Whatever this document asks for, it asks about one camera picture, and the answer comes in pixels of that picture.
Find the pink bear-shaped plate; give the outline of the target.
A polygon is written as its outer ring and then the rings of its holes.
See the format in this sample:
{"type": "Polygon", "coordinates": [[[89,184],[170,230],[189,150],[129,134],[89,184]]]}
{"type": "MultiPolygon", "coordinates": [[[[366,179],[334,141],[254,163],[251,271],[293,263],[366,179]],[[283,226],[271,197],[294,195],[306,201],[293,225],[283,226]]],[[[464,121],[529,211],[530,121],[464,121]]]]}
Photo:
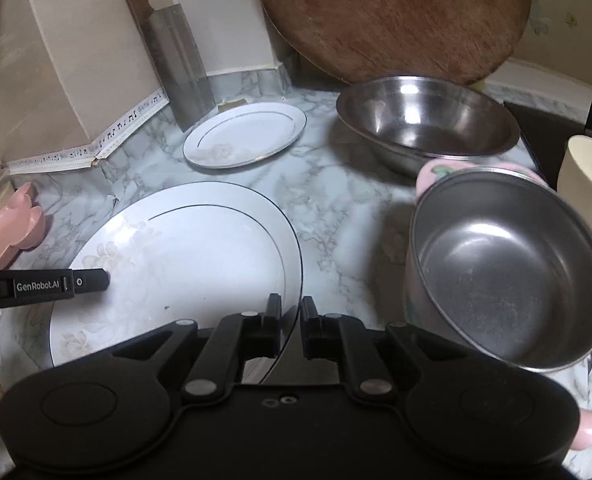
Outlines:
{"type": "Polygon", "coordinates": [[[46,237],[46,215],[34,204],[36,190],[23,184],[0,210],[0,270],[6,269],[24,250],[31,250],[46,237]]]}

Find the large white floral plate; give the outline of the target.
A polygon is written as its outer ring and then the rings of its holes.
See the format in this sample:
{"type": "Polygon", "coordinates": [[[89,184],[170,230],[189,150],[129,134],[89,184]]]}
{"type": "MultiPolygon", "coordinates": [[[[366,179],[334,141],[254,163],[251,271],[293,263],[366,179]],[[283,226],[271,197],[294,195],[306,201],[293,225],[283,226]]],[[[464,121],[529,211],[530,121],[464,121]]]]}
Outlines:
{"type": "Polygon", "coordinates": [[[273,294],[282,299],[279,342],[287,344],[303,285],[287,215],[261,193],[226,182],[179,185],[139,200],[104,224],[70,266],[102,268],[110,286],[55,302],[55,365],[181,318],[211,328],[229,314],[262,312],[273,294]]]}

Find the pink handled steel bowl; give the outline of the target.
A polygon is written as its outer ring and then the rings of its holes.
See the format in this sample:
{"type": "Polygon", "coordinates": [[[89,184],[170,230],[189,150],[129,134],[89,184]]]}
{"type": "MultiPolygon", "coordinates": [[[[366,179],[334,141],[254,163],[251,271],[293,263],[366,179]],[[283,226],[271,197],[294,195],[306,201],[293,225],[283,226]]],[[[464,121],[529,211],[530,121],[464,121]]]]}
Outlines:
{"type": "Polygon", "coordinates": [[[469,166],[418,185],[407,323],[492,358],[556,373],[592,353],[592,232],[530,174],[469,166]]]}

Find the small white rimmed plate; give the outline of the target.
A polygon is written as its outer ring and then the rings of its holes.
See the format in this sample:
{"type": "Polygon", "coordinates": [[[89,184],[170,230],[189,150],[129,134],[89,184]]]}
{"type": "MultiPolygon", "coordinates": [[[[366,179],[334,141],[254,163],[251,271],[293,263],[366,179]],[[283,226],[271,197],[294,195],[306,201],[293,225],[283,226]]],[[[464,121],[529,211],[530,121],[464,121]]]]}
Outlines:
{"type": "Polygon", "coordinates": [[[298,107],[273,102],[246,104],[195,128],[184,142],[183,155],[191,165],[208,170],[243,167],[289,148],[306,125],[307,116],[298,107]]]}

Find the wide stainless steel bowl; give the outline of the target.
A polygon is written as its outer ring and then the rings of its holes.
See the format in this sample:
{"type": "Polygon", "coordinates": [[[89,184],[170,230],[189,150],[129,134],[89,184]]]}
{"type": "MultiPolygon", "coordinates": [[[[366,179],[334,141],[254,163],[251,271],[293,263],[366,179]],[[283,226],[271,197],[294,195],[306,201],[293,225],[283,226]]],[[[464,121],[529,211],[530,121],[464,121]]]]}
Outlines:
{"type": "Polygon", "coordinates": [[[454,82],[390,76],[351,84],[336,110],[393,171],[416,176],[435,158],[477,160],[500,156],[518,142],[512,113],[484,94],[454,82]]]}

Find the black gas stove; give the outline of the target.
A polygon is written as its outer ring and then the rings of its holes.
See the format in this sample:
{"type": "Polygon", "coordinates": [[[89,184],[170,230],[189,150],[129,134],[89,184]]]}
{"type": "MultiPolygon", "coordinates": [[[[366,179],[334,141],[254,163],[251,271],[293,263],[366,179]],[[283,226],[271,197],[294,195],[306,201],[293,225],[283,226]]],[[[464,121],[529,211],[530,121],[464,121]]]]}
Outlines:
{"type": "Polygon", "coordinates": [[[580,122],[524,105],[505,102],[521,130],[521,137],[533,159],[536,172],[556,190],[568,140],[572,136],[592,138],[592,103],[583,125],[580,122]]]}

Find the round wooden cutting board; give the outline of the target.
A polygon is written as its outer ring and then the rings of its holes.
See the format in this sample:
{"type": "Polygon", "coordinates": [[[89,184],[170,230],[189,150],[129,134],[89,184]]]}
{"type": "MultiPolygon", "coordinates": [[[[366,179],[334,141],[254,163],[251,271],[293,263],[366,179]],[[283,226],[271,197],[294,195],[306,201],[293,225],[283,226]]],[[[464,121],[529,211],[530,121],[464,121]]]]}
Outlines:
{"type": "Polygon", "coordinates": [[[524,35],[531,0],[261,0],[279,34],[348,84],[404,74],[474,84],[524,35]]]}

